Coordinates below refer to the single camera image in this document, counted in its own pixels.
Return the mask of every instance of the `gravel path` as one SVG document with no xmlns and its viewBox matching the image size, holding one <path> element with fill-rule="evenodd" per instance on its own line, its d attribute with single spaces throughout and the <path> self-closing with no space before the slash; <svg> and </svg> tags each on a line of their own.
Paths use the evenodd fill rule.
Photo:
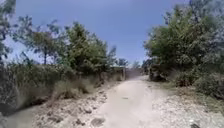
<svg viewBox="0 0 224 128">
<path fill-rule="evenodd" d="M 208 113 L 146 77 L 108 88 L 78 101 L 58 101 L 52 108 L 32 108 L 9 121 L 17 120 L 17 128 L 191 128 L 191 122 L 201 128 L 224 128 L 220 113 Z"/>
</svg>

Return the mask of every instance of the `green foliage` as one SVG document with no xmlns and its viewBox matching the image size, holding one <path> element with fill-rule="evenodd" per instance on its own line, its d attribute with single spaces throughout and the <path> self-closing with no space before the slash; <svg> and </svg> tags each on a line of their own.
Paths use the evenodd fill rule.
<svg viewBox="0 0 224 128">
<path fill-rule="evenodd" d="M 216 29 L 215 17 L 207 13 L 196 20 L 194 11 L 198 10 L 176 5 L 173 13 L 167 13 L 166 26 L 154 28 L 145 42 L 150 57 L 156 57 L 166 68 L 180 70 L 202 62 L 211 47 L 204 35 Z"/>
<path fill-rule="evenodd" d="M 224 100 L 224 80 L 220 74 L 205 75 L 194 86 L 198 92 Z"/>
<path fill-rule="evenodd" d="M 116 48 L 108 52 L 107 43 L 90 34 L 83 25 L 75 22 L 66 28 L 69 43 L 61 61 L 81 74 L 105 72 L 114 64 Z"/>
<path fill-rule="evenodd" d="M 182 72 L 175 78 L 174 83 L 176 87 L 187 87 L 192 86 L 195 80 L 197 80 L 197 77 L 194 73 Z"/>
<path fill-rule="evenodd" d="M 48 57 L 58 55 L 63 40 L 63 35 L 55 22 L 35 27 L 31 17 L 20 17 L 18 30 L 14 32 L 14 40 L 23 42 L 28 50 L 40 53 L 44 58 L 44 64 L 47 64 Z"/>
<path fill-rule="evenodd" d="M 181 73 L 174 79 L 176 86 L 194 85 L 199 92 L 224 99 L 222 5 L 220 0 L 190 0 L 166 13 L 166 25 L 154 28 L 144 43 L 156 60 L 150 76 L 177 70 Z"/>
<path fill-rule="evenodd" d="M 126 67 L 126 66 L 128 66 L 128 61 L 126 59 L 119 58 L 117 60 L 116 64 L 120 67 Z"/>
<path fill-rule="evenodd" d="M 5 0 L 0 5 L 0 63 L 2 63 L 2 56 L 7 58 L 7 54 L 10 52 L 10 49 L 4 45 L 3 41 L 10 34 L 11 25 L 9 19 L 14 13 L 15 4 L 15 0 Z"/>
</svg>

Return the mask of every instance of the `sky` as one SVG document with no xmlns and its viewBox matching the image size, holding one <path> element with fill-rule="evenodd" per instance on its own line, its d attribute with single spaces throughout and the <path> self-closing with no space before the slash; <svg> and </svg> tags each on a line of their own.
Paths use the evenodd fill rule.
<svg viewBox="0 0 224 128">
<path fill-rule="evenodd" d="M 129 62 L 143 61 L 146 51 L 143 42 L 152 27 L 163 25 L 165 12 L 175 4 L 188 0 L 17 0 L 14 21 L 19 16 L 29 15 L 35 25 L 49 23 L 55 19 L 61 26 L 72 25 L 74 21 L 83 24 L 87 30 L 117 47 L 117 57 Z M 13 48 L 12 60 L 19 56 L 24 46 L 10 38 L 7 45 Z M 41 61 L 38 55 L 28 53 Z"/>
</svg>

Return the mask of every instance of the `shrub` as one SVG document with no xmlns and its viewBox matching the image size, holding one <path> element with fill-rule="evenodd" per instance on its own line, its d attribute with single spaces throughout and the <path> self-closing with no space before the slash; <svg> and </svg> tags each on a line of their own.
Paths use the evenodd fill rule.
<svg viewBox="0 0 224 128">
<path fill-rule="evenodd" d="M 54 87 L 54 93 L 52 98 L 57 99 L 69 99 L 78 98 L 81 92 L 78 90 L 78 86 L 71 81 L 60 81 L 56 83 Z"/>
<path fill-rule="evenodd" d="M 205 75 L 195 83 L 196 90 L 206 95 L 224 100 L 224 79 L 217 74 Z"/>
<path fill-rule="evenodd" d="M 176 87 L 186 87 L 193 85 L 196 80 L 195 74 L 192 72 L 181 72 L 174 80 Z"/>
</svg>

